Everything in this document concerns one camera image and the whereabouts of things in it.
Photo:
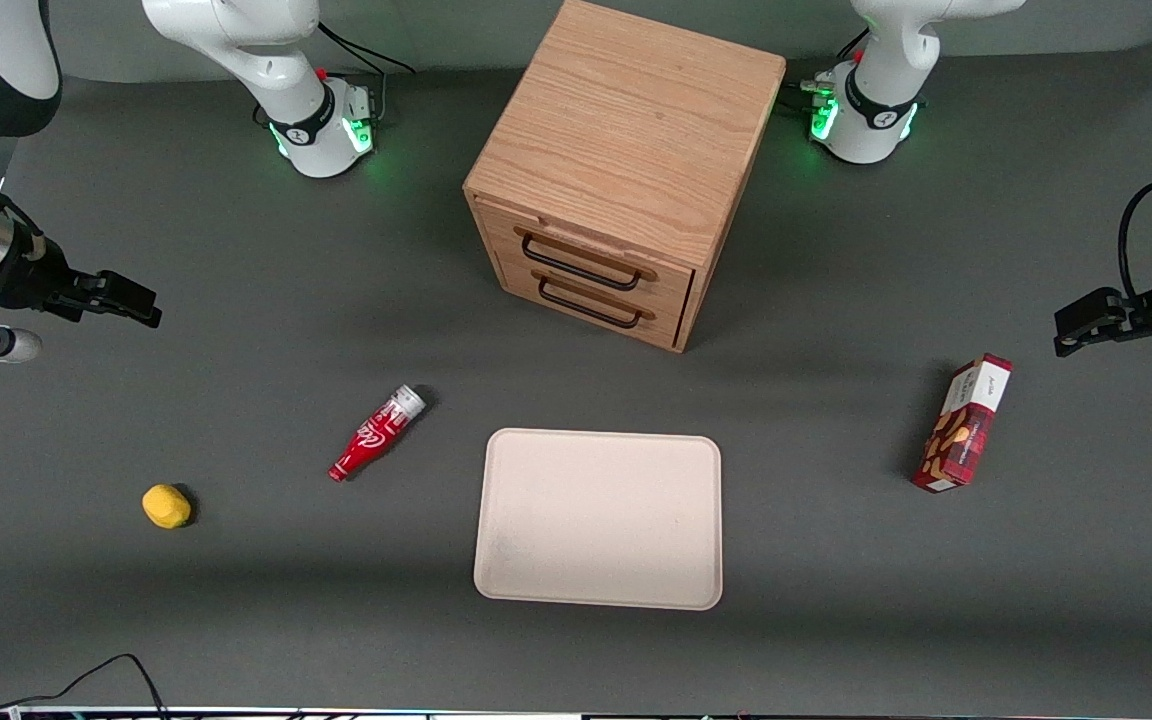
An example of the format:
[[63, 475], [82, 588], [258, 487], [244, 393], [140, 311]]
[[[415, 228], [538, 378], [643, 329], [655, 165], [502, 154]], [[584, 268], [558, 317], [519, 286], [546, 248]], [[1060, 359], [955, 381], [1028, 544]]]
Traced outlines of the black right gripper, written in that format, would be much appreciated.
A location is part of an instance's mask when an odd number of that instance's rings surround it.
[[31, 310], [81, 323], [84, 314], [114, 314], [160, 327], [157, 295], [111, 270], [93, 274], [71, 270], [50, 238], [22, 225], [0, 227], [0, 309]]

